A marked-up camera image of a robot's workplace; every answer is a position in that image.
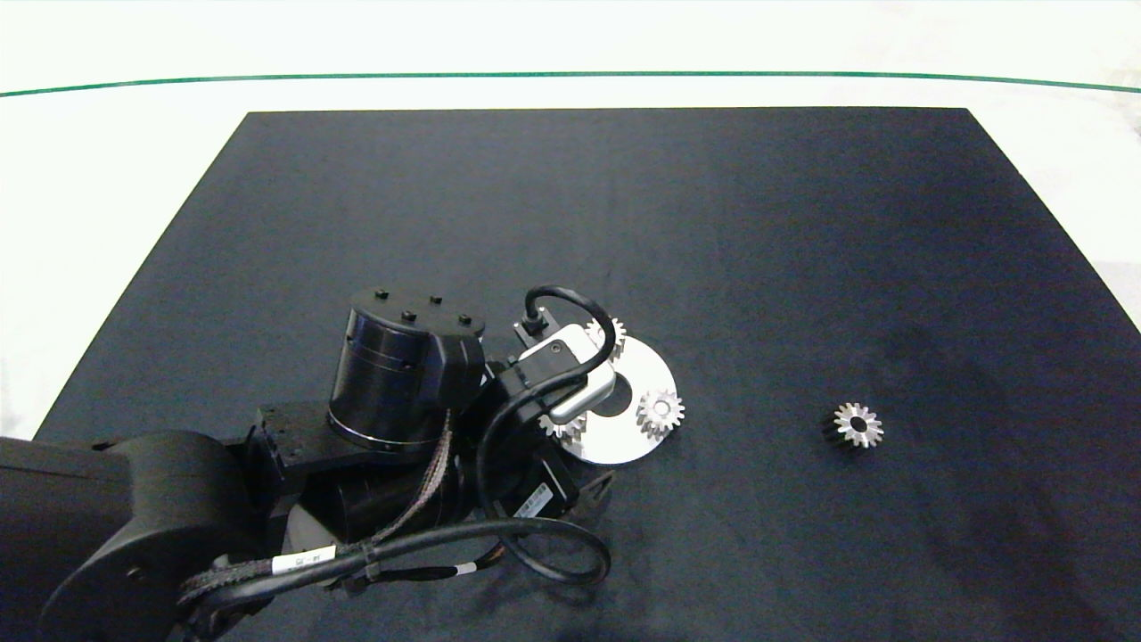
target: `sticker label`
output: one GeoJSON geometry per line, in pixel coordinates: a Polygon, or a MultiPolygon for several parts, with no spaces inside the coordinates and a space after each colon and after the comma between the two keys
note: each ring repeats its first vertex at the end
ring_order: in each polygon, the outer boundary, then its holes
{"type": "Polygon", "coordinates": [[[274,575],[281,575],[283,572],[296,571],[297,569],[304,569],[305,567],[316,564],[318,562],[325,562],[335,556],[337,545],[325,546],[324,548],[301,551],[300,553],[292,553],[290,555],[277,555],[270,563],[270,568],[273,569],[274,575]]]}
{"type": "Polygon", "coordinates": [[[547,482],[539,485],[539,488],[531,494],[531,497],[519,506],[519,510],[515,512],[516,518],[534,518],[540,511],[547,506],[547,503],[555,497],[551,493],[551,487],[547,486],[547,482]]]}

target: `silver circular plate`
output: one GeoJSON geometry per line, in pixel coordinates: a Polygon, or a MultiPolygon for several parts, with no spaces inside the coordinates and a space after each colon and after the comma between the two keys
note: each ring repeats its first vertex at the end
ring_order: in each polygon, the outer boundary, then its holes
{"type": "Polygon", "coordinates": [[[567,453],[583,462],[612,466],[625,464],[645,457],[662,444],[661,438],[642,432],[638,424],[638,403],[648,392],[677,393],[670,367],[654,349],[626,335],[622,356],[614,361],[614,371],[630,383],[630,406],[614,417],[586,413],[586,430],[582,436],[574,441],[559,441],[567,453]]]}

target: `gear shaft hole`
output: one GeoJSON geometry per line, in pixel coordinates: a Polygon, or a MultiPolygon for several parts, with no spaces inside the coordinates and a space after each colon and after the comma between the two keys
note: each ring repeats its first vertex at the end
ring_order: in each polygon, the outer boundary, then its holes
{"type": "Polygon", "coordinates": [[[614,392],[596,406],[591,413],[601,417],[617,417],[630,408],[633,399],[633,391],[630,390],[630,382],[621,373],[614,375],[614,392]]]}

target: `small gear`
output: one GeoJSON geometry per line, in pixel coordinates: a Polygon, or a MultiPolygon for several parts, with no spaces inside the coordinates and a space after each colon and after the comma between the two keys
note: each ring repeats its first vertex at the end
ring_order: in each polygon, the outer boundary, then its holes
{"type": "Polygon", "coordinates": [[[550,417],[543,415],[539,418],[539,428],[543,429],[547,437],[553,437],[561,441],[575,441],[586,431],[586,416],[578,415],[566,424],[556,424],[550,417]]]}
{"type": "Polygon", "coordinates": [[[833,415],[836,416],[833,423],[837,426],[833,431],[833,436],[851,442],[852,447],[872,448],[883,441],[881,422],[875,418],[875,413],[871,413],[867,406],[843,404],[840,406],[840,411],[833,415]]]}
{"type": "Polygon", "coordinates": [[[662,440],[686,417],[686,407],[673,391],[648,392],[638,403],[638,425],[641,432],[662,440]]]}
{"type": "MultiPolygon", "coordinates": [[[[626,343],[626,327],[622,325],[622,320],[610,317],[614,320],[614,352],[610,353],[610,363],[615,363],[622,357],[622,349],[626,343]]],[[[590,341],[594,342],[594,346],[602,348],[602,342],[606,341],[606,334],[602,333],[602,327],[599,326],[598,320],[591,318],[590,324],[586,324],[586,336],[590,341]]]]}

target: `white background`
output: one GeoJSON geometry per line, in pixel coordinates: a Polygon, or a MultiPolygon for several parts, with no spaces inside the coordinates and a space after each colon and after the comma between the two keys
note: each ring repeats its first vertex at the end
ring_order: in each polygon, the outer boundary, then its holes
{"type": "MultiPolygon", "coordinates": [[[[1141,87],[1141,2],[2,2],[0,91],[157,78],[883,71],[1141,87]]],[[[1141,95],[879,79],[160,84],[0,98],[0,434],[34,434],[250,111],[964,106],[1141,325],[1141,95]]]]}

